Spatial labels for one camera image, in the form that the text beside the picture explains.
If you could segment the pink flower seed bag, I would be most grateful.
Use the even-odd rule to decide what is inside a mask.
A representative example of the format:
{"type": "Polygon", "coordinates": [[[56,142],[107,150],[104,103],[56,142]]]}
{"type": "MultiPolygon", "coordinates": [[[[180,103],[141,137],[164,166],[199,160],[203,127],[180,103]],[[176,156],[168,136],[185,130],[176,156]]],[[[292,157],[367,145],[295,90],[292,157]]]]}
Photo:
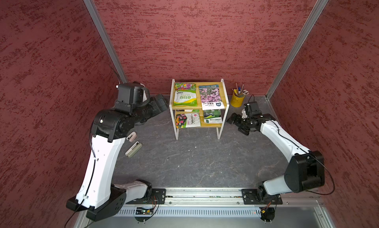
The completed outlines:
{"type": "Polygon", "coordinates": [[[199,86],[199,93],[203,110],[221,110],[225,108],[219,85],[199,86]]]}

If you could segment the green white seed bag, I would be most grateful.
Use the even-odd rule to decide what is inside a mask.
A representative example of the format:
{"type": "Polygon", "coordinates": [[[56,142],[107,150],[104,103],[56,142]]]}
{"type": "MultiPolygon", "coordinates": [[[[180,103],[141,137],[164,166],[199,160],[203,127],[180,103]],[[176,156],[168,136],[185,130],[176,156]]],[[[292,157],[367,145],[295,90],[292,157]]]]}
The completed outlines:
{"type": "Polygon", "coordinates": [[[174,106],[197,106],[195,83],[175,83],[174,90],[174,106]]]}

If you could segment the white wooden two-tier shelf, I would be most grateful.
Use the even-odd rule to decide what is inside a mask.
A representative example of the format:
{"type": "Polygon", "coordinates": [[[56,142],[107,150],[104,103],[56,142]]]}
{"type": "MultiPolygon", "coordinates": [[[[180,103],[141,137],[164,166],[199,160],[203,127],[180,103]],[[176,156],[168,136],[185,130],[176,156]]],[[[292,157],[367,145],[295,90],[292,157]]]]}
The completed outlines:
{"type": "Polygon", "coordinates": [[[220,140],[224,126],[225,126],[225,123],[226,123],[226,116],[228,115],[228,111],[230,108],[230,102],[229,102],[229,98],[228,98],[228,94],[227,94],[227,90],[226,90],[225,80],[222,78],[219,82],[194,82],[196,84],[196,87],[197,87],[196,95],[198,98],[198,104],[196,107],[173,106],[175,83],[176,83],[175,79],[172,79],[171,89],[170,89],[171,90],[170,100],[169,100],[169,109],[171,111],[170,113],[171,113],[172,125],[174,127],[175,139],[176,140],[179,139],[179,130],[180,130],[179,128],[176,127],[176,123],[175,123],[176,115],[179,113],[186,113],[186,112],[188,113],[189,110],[199,110],[198,115],[199,115],[200,119],[202,120],[200,128],[216,128],[217,139],[220,140]],[[224,104],[224,108],[221,109],[222,113],[224,113],[222,115],[222,120],[223,120],[222,123],[215,124],[215,123],[205,123],[204,122],[203,109],[201,106],[201,101],[199,100],[200,99],[200,93],[199,93],[198,87],[199,86],[209,86],[209,85],[218,85],[219,86],[220,97],[221,97],[221,100],[224,104]]]}

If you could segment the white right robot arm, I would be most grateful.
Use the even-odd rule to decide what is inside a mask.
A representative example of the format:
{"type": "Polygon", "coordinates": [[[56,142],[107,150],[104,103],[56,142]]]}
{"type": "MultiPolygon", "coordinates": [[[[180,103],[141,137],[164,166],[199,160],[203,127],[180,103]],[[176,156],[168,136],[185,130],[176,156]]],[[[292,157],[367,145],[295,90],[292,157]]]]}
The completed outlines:
{"type": "Polygon", "coordinates": [[[336,184],[324,164],[319,151],[311,151],[287,133],[270,114],[242,115],[233,113],[227,123],[234,124],[238,131],[248,136],[257,131],[266,136],[284,155],[288,165],[282,176],[260,182],[252,193],[243,194],[253,204],[279,204],[284,193],[310,192],[317,195],[331,195],[336,184]]]}

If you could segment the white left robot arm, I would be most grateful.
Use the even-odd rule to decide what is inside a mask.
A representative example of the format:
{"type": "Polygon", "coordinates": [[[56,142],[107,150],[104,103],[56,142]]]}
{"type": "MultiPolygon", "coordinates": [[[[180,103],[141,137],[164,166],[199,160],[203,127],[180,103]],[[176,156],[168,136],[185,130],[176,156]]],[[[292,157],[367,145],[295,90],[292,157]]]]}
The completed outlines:
{"type": "Polygon", "coordinates": [[[123,83],[117,86],[114,107],[98,112],[91,131],[91,154],[82,186],[76,196],[68,199],[66,207],[75,213],[86,211],[93,222],[116,215],[125,203],[141,200],[158,203],[151,183],[136,180],[125,185],[114,185],[112,177],[118,154],[137,124],[168,109],[163,95],[151,97],[142,84],[123,83]]]}

